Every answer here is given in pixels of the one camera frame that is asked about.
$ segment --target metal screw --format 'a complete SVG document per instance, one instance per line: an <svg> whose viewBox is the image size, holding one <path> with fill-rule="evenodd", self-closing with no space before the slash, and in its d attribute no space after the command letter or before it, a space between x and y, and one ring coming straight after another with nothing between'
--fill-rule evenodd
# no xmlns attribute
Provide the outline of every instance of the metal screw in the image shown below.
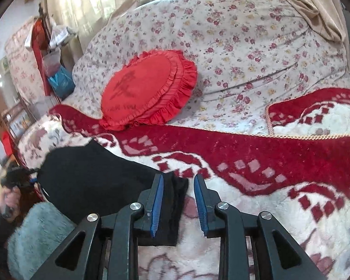
<svg viewBox="0 0 350 280"><path fill-rule="evenodd" d="M98 215L95 214L95 213L92 213L92 214L88 215L88 217L87 217L87 220L88 220L89 222L96 221L97 219L98 219Z"/></svg>
<svg viewBox="0 0 350 280"><path fill-rule="evenodd" d="M229 207L228 203L225 202L219 202L218 203L218 208L219 209L227 209Z"/></svg>
<svg viewBox="0 0 350 280"><path fill-rule="evenodd" d="M264 220L271 220L272 218L272 214L270 212L261 212L260 216L264 219Z"/></svg>
<svg viewBox="0 0 350 280"><path fill-rule="evenodd" d="M138 203L138 202L135 202L135 203L132 203L129 207L130 207L132 210L138 210L138 209L140 209L141 204Z"/></svg>

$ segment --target gray cloth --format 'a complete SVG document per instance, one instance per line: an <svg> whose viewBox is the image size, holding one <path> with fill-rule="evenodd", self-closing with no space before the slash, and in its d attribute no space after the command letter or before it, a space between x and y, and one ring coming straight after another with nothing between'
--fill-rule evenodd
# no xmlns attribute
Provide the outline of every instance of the gray cloth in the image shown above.
<svg viewBox="0 0 350 280"><path fill-rule="evenodd" d="M30 280L74 228L53 204L35 204L8 241L10 274L17 280Z"/></svg>

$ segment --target plastic bag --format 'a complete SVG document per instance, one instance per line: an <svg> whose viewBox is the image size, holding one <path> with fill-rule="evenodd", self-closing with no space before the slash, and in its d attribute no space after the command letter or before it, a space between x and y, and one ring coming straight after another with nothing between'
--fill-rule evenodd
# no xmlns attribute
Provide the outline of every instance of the plastic bag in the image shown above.
<svg viewBox="0 0 350 280"><path fill-rule="evenodd" d="M24 46L25 46L25 48L26 48L28 51L32 51L31 40L32 40L32 30L33 30L33 28L34 28L34 24L35 24L35 22L33 22L33 23L31 24L30 32L29 32L29 34L27 35L26 40L24 41Z"/></svg>
<svg viewBox="0 0 350 280"><path fill-rule="evenodd" d="M63 43L67 43L76 33L65 25L57 25L53 18L49 19L52 25L51 40L49 42L50 49L55 49Z"/></svg>
<svg viewBox="0 0 350 280"><path fill-rule="evenodd" d="M54 76L60 69L61 50L55 51L43 57L43 68L47 77Z"/></svg>
<svg viewBox="0 0 350 280"><path fill-rule="evenodd" d="M56 96L61 99L65 99L75 88L71 74L63 66L55 75L49 77L48 81Z"/></svg>

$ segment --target red round cushion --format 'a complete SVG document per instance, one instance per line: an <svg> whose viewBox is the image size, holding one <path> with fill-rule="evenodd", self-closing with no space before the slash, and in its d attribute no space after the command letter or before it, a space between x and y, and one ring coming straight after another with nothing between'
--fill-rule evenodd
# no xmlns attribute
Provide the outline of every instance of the red round cushion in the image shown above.
<svg viewBox="0 0 350 280"><path fill-rule="evenodd" d="M181 51L143 52L107 84L100 124L116 131L127 125L165 124L187 103L196 81L196 66Z"/></svg>

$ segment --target black gripper frame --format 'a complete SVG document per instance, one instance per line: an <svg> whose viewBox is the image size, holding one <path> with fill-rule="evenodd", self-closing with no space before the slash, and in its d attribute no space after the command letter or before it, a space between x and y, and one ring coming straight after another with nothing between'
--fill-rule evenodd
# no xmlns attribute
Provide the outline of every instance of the black gripper frame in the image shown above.
<svg viewBox="0 0 350 280"><path fill-rule="evenodd" d="M327 279L272 214L241 213L209 190L201 175L194 178L194 189L205 236L220 237L219 280L250 278L246 236L252 243L256 280Z"/></svg>
<svg viewBox="0 0 350 280"><path fill-rule="evenodd" d="M151 213L161 176L155 176L151 189L142 191L137 203L104 217L88 215L31 280L101 280L109 239L107 280L138 280L137 247L141 237L151 237Z"/></svg>

